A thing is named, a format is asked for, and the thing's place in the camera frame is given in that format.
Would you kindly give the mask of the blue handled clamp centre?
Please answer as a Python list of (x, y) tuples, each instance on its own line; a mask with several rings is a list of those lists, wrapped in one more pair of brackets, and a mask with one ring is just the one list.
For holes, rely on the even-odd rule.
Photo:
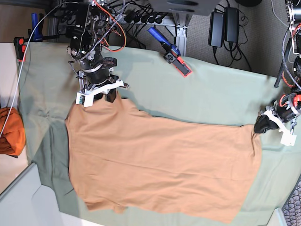
[(192, 73), (192, 70), (181, 58), (181, 53), (178, 47), (174, 44), (171, 44), (167, 38), (155, 27), (149, 28), (148, 32), (161, 44), (162, 48), (166, 51), (166, 53), (163, 55), (164, 59), (169, 64), (172, 64), (184, 78), (189, 76)]

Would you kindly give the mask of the black power adapter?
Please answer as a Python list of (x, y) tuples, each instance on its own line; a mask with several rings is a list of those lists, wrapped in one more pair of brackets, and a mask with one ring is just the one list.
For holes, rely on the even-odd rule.
[(239, 11), (237, 8), (226, 7), (224, 12), (224, 40), (238, 42), (239, 37)]
[(208, 44), (212, 47), (220, 48), (222, 46), (223, 32), (224, 14), (212, 12), (210, 15)]

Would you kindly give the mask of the folded dark orange cloth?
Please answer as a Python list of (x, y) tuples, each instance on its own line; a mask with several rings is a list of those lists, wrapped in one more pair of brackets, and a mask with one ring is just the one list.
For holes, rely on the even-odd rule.
[(0, 137), (0, 154), (18, 157), (26, 142), (25, 129), (19, 112), (13, 107)]

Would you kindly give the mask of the blue handled clamp left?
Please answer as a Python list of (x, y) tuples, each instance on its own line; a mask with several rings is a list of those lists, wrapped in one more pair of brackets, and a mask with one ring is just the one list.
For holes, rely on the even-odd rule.
[(16, 52), (16, 58), (18, 62), (25, 61), (26, 57), (24, 56), (25, 54), (25, 49), (26, 49), (26, 43), (30, 42), (43, 42), (44, 40), (54, 40), (58, 39), (60, 35), (49, 35), (49, 36), (44, 36), (42, 34), (42, 29), (43, 29), (43, 24), (44, 22), (42, 21), (43, 18), (42, 13), (32, 13), (31, 14), (31, 19), (32, 19), (32, 29), (28, 30), (28, 38), (24, 37), (15, 37), (13, 44), (15, 47), (15, 52)]

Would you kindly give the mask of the patterned grey mat corner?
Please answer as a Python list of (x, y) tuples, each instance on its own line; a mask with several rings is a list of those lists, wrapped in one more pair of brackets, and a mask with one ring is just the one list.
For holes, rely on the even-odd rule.
[(282, 207), (288, 226), (301, 226), (301, 180), (297, 182), (289, 198)]

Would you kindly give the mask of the blue handled clamp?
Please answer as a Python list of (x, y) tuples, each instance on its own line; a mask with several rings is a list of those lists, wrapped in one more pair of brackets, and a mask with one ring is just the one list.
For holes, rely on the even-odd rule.
[(13, 44), (15, 47), (15, 52), (16, 52), (16, 58), (18, 62), (25, 61), (26, 57), (24, 56), (25, 54), (25, 49), (26, 49), (26, 43), (30, 42), (43, 42), (44, 40), (54, 40), (58, 39), (60, 35), (49, 35), (49, 36), (44, 36), (42, 34), (42, 29), (43, 29), (43, 24), (44, 22), (42, 21), (43, 18), (42, 13), (32, 13), (31, 14), (31, 19), (32, 19), (32, 29), (28, 30), (28, 38), (24, 37), (15, 37)]
[(171, 44), (167, 38), (155, 27), (149, 28), (148, 32), (161, 44), (162, 48), (166, 51), (166, 53), (163, 55), (164, 59), (169, 64), (172, 64), (184, 78), (189, 76), (192, 73), (192, 70), (181, 58), (181, 53), (178, 47), (174, 44)]

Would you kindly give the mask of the grey power strip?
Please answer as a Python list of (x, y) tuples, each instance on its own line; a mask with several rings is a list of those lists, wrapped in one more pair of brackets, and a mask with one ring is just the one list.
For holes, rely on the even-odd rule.
[(161, 25), (161, 26), (174, 26), (175, 21), (173, 17), (169, 14), (161, 14), (161, 15), (150, 15), (142, 16), (138, 19), (133, 19), (130, 22), (125, 20), (126, 15), (122, 15), (122, 18), (119, 20), (121, 24), (147, 24), (147, 25)]

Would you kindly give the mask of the black power adapter right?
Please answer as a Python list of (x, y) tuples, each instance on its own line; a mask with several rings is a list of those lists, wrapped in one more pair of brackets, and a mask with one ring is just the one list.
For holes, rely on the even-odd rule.
[(210, 15), (208, 44), (212, 47), (220, 48), (222, 46), (223, 32), (224, 14), (212, 12)]

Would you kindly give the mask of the white plastic bin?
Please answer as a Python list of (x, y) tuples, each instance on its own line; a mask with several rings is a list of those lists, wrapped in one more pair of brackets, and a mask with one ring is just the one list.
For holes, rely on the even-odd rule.
[(2, 226), (62, 226), (55, 192), (41, 184), (32, 163), (0, 194)]

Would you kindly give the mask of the light green table cloth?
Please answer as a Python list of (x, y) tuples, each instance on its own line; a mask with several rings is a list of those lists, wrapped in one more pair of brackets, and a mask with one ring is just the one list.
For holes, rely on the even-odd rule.
[[(106, 226), (216, 226), (217, 221), (182, 213), (159, 214), (128, 208), (88, 211), (68, 177), (67, 132), (64, 120), (78, 91), (78, 80), (68, 64), (65, 43), (32, 43), (21, 79), (19, 110), (26, 132), (29, 163), (36, 163), (41, 183), (52, 188), (60, 211)], [(217, 66), (186, 57), (192, 69), (186, 78), (155, 51), (125, 48), (103, 51), (118, 61), (114, 73), (129, 83), (122, 96), (154, 116), (220, 125), (253, 124), (262, 107), (283, 91), (275, 78)], [(301, 174), (301, 141), (280, 144), (281, 134), (261, 135), (262, 161), (257, 177), (234, 226), (267, 224), (275, 208), (282, 207)]]

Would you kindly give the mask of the tan orange T-shirt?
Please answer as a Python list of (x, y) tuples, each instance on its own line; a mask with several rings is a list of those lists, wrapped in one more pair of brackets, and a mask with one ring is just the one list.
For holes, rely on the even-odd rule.
[(154, 117), (117, 96), (73, 105), (69, 178), (89, 210), (127, 207), (231, 223), (261, 164), (252, 125)]

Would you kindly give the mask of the aluminium frame post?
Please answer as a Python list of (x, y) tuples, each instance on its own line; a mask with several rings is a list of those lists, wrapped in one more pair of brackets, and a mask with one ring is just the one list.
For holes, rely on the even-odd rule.
[(186, 56), (188, 27), (192, 15), (173, 13), (175, 24), (175, 44), (178, 47), (181, 56)]

